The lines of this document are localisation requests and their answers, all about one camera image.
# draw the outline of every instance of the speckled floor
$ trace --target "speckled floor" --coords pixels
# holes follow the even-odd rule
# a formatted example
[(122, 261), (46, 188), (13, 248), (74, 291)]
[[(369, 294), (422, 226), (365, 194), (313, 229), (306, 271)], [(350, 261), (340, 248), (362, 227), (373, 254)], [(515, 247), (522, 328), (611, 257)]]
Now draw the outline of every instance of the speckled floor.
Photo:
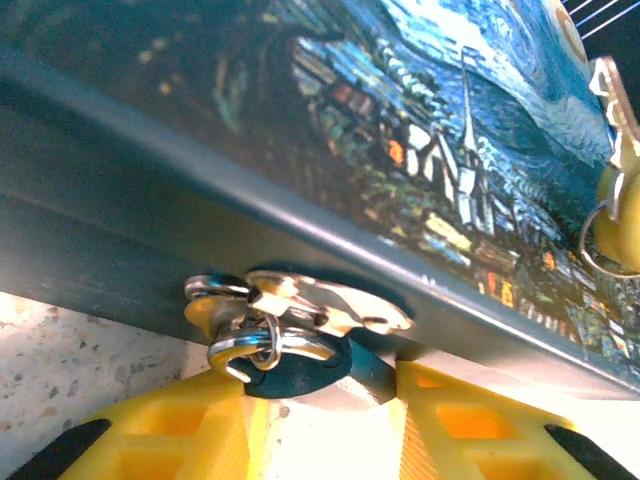
[[(101, 408), (206, 368), (202, 345), (0, 293), (0, 478)], [(458, 371), (467, 381), (570, 418), (640, 477), (640, 402), (574, 400), (539, 386), (485, 381), (495, 377), (474, 365)], [(305, 443), (296, 432), (295, 443)], [(312, 429), (309, 438), (316, 434)], [(272, 462), (280, 465), (279, 478), (289, 478), (282, 466), (290, 458)]]
[(205, 368), (202, 345), (0, 293), (0, 478), (89, 414)]

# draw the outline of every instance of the keyring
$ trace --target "keyring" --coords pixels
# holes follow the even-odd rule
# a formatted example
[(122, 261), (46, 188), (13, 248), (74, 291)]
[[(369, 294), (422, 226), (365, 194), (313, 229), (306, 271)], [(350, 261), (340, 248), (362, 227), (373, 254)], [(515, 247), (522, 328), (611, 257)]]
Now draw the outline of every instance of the keyring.
[(621, 280), (630, 280), (633, 278), (640, 278), (640, 273), (621, 273), (621, 272), (609, 270), (601, 265), (598, 265), (596, 261), (593, 259), (593, 257), (589, 254), (589, 252), (587, 252), (587, 234), (589, 233), (589, 228), (591, 228), (591, 225), (593, 224), (593, 221), (596, 218), (596, 216), (598, 216), (600, 211), (604, 210), (605, 208), (609, 209), (609, 202), (607, 200), (602, 200), (600, 203), (598, 203), (595, 206), (593, 210), (591, 210), (591, 213), (589, 213), (589, 216), (584, 221), (584, 224), (582, 225), (582, 230), (580, 230), (580, 242), (578, 243), (580, 256), (584, 259), (585, 262), (587, 262), (589, 265), (595, 268), (598, 272), (603, 273), (605, 275), (610, 275), (614, 278), (618, 278)]
[(282, 357), (282, 331), (280, 329), (280, 322), (273, 315), (264, 314), (264, 319), (267, 322), (269, 328), (269, 337), (271, 339), (271, 347), (261, 352), (254, 353), (249, 357), (251, 362), (262, 371), (273, 370), (280, 363)]
[[(233, 330), (209, 346), (207, 359), (214, 370), (249, 383), (250, 372), (244, 371), (240, 365), (232, 365), (231, 362), (236, 358), (254, 355), (270, 346), (269, 332), (263, 328)], [(319, 362), (326, 362), (338, 355), (329, 343), (313, 332), (295, 327), (282, 329), (282, 353), (300, 355)]]

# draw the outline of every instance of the white wire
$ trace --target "white wire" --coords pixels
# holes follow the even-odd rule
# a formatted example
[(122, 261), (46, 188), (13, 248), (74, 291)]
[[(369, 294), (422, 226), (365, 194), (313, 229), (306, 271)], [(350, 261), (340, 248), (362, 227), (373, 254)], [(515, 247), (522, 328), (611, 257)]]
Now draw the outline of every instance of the white wire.
[(580, 37), (581, 40), (584, 40), (585, 38), (589, 38), (591, 35), (593, 35), (594, 33), (598, 32), (599, 30), (602, 30), (604, 27), (606, 27), (607, 25), (609, 25), (610, 23), (615, 22), (616, 20), (618, 20), (620, 17), (623, 17), (624, 15), (626, 15), (627, 13), (629, 13), (631, 10), (633, 10), (634, 8), (636, 8), (638, 5), (640, 5), (640, 1), (634, 3), (633, 5), (631, 5), (628, 8), (625, 8), (623, 11), (621, 11), (619, 14), (611, 17), (609, 20), (607, 20), (604, 23), (601, 23), (600, 26), (594, 28), (593, 30), (591, 30), (590, 32), (584, 34), (582, 37)]
[(609, 8), (611, 5), (613, 5), (614, 3), (618, 2), (619, 0), (611, 0), (609, 3), (607, 3), (605, 6), (600, 7), (598, 10), (596, 10), (595, 12), (593, 12), (591, 15), (583, 18), (582, 20), (580, 20), (578, 23), (576, 23), (576, 28), (579, 27), (580, 25), (584, 25), (585, 23), (587, 23), (589, 20), (591, 20), (593, 17), (595, 17), (596, 15), (599, 15), (600, 12), (602, 12), (603, 10), (606, 10), (607, 8)]
[(576, 13), (579, 10), (582, 10), (583, 7), (586, 7), (587, 5), (589, 5), (591, 2), (593, 2), (593, 0), (587, 0), (584, 3), (581, 3), (580, 5), (578, 5), (576, 8), (574, 8), (573, 10), (571, 10), (569, 12), (569, 15), (573, 15), (574, 13)]

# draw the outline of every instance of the metal ring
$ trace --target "metal ring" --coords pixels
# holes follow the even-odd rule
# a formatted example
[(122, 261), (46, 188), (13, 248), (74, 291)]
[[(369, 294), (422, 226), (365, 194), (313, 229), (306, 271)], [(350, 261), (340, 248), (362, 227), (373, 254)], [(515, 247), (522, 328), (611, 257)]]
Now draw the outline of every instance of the metal ring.
[[(282, 353), (293, 353), (321, 362), (336, 355), (336, 351), (327, 342), (309, 330), (284, 327), (282, 333)], [(209, 346), (207, 359), (214, 370), (249, 383), (251, 377), (245, 372), (229, 365), (239, 357), (247, 357), (266, 350), (271, 346), (271, 336), (263, 328), (243, 328), (234, 330)]]
[(249, 357), (251, 362), (262, 371), (273, 370), (280, 363), (280, 357), (282, 357), (282, 332), (280, 329), (280, 322), (273, 315), (265, 314), (264, 319), (267, 321), (267, 327), (269, 328), (269, 337), (271, 339), (271, 347), (261, 352), (254, 353)]
[(204, 296), (246, 298), (249, 285), (231, 275), (195, 275), (185, 280), (184, 294), (189, 300)]
[(607, 215), (609, 216), (609, 220), (616, 223), (620, 221), (620, 202), (624, 181), (624, 172), (616, 169), (611, 183), (609, 183), (609, 190), (607, 192)]
[(614, 278), (619, 278), (621, 280), (640, 278), (640, 273), (620, 273), (620, 272), (615, 272), (613, 270), (609, 270), (605, 267), (602, 267), (598, 265), (593, 259), (593, 257), (589, 254), (589, 252), (587, 252), (586, 244), (587, 244), (587, 234), (589, 233), (589, 228), (591, 228), (591, 225), (593, 224), (593, 220), (596, 218), (598, 213), (600, 213), (600, 210), (604, 210), (605, 208), (607, 209), (609, 208), (609, 203), (607, 202), (607, 200), (603, 200), (600, 203), (598, 203), (595, 206), (595, 208), (591, 210), (591, 213), (589, 213), (589, 216), (584, 221), (584, 224), (582, 225), (582, 230), (580, 230), (580, 242), (578, 244), (580, 255), (582, 256), (585, 262), (587, 262), (589, 265), (595, 268), (598, 272), (603, 273), (605, 275), (610, 275)]

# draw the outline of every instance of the starry night artwork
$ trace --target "starry night artwork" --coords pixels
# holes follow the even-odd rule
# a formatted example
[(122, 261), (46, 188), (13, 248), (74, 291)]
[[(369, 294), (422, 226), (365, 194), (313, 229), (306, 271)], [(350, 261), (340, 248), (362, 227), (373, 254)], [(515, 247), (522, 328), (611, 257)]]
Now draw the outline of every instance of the starry night artwork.
[(24, 51), (640, 377), (639, 285), (574, 254), (611, 143), (560, 0), (32, 3)]

